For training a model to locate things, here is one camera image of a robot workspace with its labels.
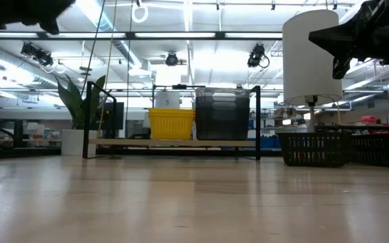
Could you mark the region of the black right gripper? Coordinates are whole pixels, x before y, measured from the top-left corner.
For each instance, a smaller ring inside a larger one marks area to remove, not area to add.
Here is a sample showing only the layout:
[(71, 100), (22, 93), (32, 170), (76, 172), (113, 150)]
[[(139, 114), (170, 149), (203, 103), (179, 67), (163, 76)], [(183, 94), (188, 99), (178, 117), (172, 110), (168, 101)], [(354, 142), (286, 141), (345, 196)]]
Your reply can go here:
[(362, 57), (363, 48), (375, 42), (375, 30), (385, 15), (387, 1), (364, 1), (358, 12), (344, 24), (309, 33), (313, 44), (334, 56), (334, 79), (343, 78), (350, 68), (351, 59)]

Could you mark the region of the black aluminium rig frame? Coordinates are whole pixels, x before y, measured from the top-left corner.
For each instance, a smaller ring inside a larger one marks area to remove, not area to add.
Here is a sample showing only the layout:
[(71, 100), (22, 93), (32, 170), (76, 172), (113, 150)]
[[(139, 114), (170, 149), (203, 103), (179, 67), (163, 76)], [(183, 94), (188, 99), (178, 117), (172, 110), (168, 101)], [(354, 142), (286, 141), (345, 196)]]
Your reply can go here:
[[(46, 32), (0, 32), (0, 40), (33, 40), (33, 41), (281, 41), (281, 32), (60, 32), (59, 35), (52, 35)], [(261, 88), (256, 86), (251, 89), (251, 93), (256, 96), (256, 139), (255, 160), (261, 158)], [(88, 158), (87, 141), (89, 135), (89, 125), (86, 125), (83, 135), (82, 158)]]

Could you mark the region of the white table lamp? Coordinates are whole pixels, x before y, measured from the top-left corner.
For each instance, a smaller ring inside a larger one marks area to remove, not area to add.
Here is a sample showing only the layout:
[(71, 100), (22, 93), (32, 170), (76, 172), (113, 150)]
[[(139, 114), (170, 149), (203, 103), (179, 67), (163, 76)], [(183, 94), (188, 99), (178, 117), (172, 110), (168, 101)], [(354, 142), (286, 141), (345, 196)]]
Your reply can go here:
[(308, 131), (315, 131), (314, 108), (342, 99), (342, 81), (332, 77), (333, 56), (309, 40), (309, 33), (338, 25), (336, 12), (306, 11), (282, 28), (284, 102), (308, 105)]

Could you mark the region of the wooden shelf with black frame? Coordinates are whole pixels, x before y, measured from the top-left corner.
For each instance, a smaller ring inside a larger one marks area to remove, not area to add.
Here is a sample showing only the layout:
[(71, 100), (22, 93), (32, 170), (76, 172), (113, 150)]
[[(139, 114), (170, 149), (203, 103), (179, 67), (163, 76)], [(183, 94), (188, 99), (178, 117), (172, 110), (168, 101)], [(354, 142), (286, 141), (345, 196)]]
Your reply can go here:
[(255, 141), (237, 141), (237, 140), (204, 140), (204, 141), (196, 141), (196, 140), (147, 140), (147, 139), (125, 139), (125, 138), (115, 138), (116, 128), (115, 128), (115, 117), (113, 118), (113, 127), (111, 138), (89, 138), (90, 128), (89, 125), (86, 124), (83, 129), (83, 144), (82, 144), (82, 158), (88, 159), (88, 146), (89, 144), (104, 144), (104, 145), (118, 145), (118, 146), (192, 146), (192, 147), (201, 147), (201, 146), (233, 146), (235, 148), (239, 147), (255, 147), (255, 160), (260, 162), (261, 160), (261, 138), (260, 132), (260, 93), (261, 88), (259, 86), (255, 86), (250, 89), (249, 94), (255, 93), (256, 96), (256, 136)]

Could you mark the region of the small black background monitor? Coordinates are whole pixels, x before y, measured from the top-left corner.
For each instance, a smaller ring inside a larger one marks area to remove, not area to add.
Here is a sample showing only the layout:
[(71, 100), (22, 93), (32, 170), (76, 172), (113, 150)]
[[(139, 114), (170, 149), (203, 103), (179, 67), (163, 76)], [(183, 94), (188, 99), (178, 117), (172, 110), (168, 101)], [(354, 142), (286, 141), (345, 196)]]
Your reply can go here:
[(124, 103), (105, 103), (97, 109), (96, 128), (100, 130), (123, 130), (124, 129)]

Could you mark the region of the white plant pot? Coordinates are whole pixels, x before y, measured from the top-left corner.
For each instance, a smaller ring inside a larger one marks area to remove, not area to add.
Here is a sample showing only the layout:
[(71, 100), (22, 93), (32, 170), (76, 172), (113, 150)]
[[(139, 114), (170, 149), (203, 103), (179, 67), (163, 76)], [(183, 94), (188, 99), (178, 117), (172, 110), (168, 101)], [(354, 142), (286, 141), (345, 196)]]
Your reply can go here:
[[(88, 139), (96, 139), (97, 131), (90, 130)], [(82, 156), (84, 142), (83, 130), (63, 130), (61, 139), (61, 155)], [(96, 145), (88, 144), (88, 156), (96, 155)]]

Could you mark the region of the black ceiling-mounted device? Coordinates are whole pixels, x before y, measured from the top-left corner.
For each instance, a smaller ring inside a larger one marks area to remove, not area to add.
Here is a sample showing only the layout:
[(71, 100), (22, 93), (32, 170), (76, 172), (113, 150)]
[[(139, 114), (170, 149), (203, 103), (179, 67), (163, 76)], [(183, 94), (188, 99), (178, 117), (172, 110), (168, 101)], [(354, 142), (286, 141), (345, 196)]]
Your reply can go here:
[(166, 59), (165, 59), (165, 64), (167, 66), (175, 66), (178, 65), (178, 56), (176, 55), (175, 52), (169, 52)]
[(43, 67), (53, 65), (51, 53), (35, 47), (32, 43), (24, 43), (20, 53), (37, 61)]
[(249, 54), (247, 61), (249, 68), (268, 68), (270, 65), (269, 57), (265, 54), (265, 47), (263, 44), (257, 43)]

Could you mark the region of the green leafy plant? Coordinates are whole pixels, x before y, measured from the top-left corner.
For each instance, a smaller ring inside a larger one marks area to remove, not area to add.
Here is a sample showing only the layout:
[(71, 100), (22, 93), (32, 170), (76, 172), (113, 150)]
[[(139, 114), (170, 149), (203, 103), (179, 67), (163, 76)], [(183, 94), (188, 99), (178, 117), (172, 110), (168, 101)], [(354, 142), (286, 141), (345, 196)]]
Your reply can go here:
[[(63, 102), (63, 104), (67, 107), (70, 115), (72, 116), (73, 125), (78, 130), (83, 130), (85, 125), (85, 117), (86, 117), (86, 99), (82, 98), (80, 90), (77, 86), (72, 82), (70, 78), (68, 78), (68, 87), (65, 88), (61, 85), (60, 81), (57, 80), (57, 88), (58, 94)], [(95, 86), (92, 86), (91, 97), (90, 97), (90, 128), (96, 122), (97, 109), (99, 108), (100, 100), (100, 88), (104, 87), (106, 81), (106, 76), (101, 76), (96, 82)]]

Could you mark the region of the black plastic basket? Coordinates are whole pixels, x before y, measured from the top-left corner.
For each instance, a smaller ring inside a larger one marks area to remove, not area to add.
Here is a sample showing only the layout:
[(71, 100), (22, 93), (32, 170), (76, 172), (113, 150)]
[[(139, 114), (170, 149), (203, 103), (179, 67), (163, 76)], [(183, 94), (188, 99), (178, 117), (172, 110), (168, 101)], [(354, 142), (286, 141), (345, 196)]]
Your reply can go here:
[(350, 133), (279, 133), (278, 138), (287, 166), (342, 167), (348, 162)]
[(355, 163), (389, 167), (389, 133), (351, 136), (351, 159)]

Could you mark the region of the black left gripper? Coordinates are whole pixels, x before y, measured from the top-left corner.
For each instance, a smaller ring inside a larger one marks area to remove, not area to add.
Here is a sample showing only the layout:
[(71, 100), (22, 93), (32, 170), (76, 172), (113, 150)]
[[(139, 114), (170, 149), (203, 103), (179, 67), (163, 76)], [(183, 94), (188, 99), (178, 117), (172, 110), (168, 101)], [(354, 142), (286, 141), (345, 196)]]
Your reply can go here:
[(20, 22), (25, 26), (38, 24), (49, 34), (59, 34), (57, 17), (75, 3), (76, 0), (0, 0), (0, 30)]

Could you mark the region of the grey plastic basket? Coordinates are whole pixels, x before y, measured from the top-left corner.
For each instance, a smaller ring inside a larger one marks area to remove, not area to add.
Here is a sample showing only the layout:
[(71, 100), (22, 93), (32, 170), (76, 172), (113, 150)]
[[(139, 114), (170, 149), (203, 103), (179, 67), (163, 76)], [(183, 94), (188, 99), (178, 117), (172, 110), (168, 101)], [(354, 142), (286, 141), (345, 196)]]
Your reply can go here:
[(250, 90), (243, 88), (212, 88), (202, 87), (195, 90), (197, 97), (213, 97), (213, 98), (249, 98)]
[(246, 140), (250, 109), (222, 110), (196, 108), (195, 124), (198, 140)]
[(233, 110), (249, 108), (249, 99), (214, 99), (212, 97), (196, 98), (196, 108), (202, 109), (217, 109), (217, 110)]

